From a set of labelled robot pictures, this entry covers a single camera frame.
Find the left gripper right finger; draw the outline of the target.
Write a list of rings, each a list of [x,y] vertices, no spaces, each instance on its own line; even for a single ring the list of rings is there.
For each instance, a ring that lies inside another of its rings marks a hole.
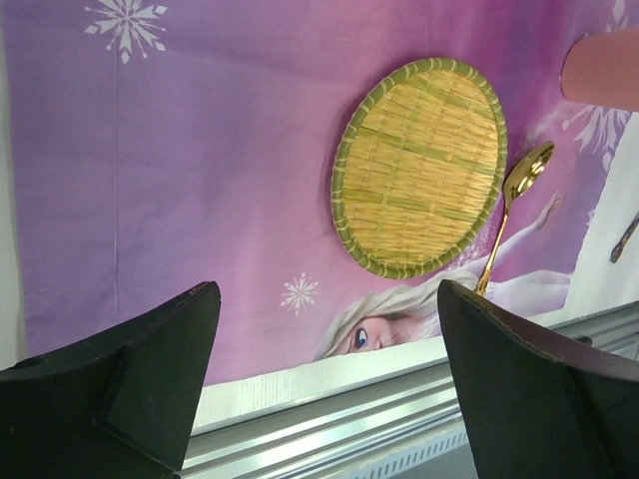
[[[481,478],[635,478],[638,364],[443,281],[439,322]]]

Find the purple Frozen placemat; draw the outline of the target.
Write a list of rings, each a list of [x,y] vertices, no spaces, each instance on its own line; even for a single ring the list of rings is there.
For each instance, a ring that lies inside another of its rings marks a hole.
[[[495,89],[511,162],[556,146],[515,208],[488,297],[564,304],[626,112],[572,104],[571,46],[638,23],[634,1],[5,1],[27,347],[92,335],[203,281],[222,312],[207,380],[385,346],[366,319],[435,334],[429,278],[392,281],[343,248],[331,163],[385,75],[452,57]]]

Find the pink plastic cup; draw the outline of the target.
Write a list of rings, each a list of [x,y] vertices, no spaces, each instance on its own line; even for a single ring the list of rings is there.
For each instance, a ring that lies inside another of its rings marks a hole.
[[[638,112],[638,28],[578,40],[564,60],[560,83],[571,102]]]

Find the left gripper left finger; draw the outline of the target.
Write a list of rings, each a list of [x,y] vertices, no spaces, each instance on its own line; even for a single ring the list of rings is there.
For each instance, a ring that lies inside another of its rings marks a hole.
[[[175,478],[221,309],[202,282],[1,372],[4,478]]]

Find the yellow round woven coaster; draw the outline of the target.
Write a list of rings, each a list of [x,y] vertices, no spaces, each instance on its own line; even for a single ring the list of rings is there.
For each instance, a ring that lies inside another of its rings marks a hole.
[[[499,197],[507,156],[500,100],[474,67],[409,62],[359,102],[336,148],[336,233],[363,269],[390,279],[429,274],[475,239]]]

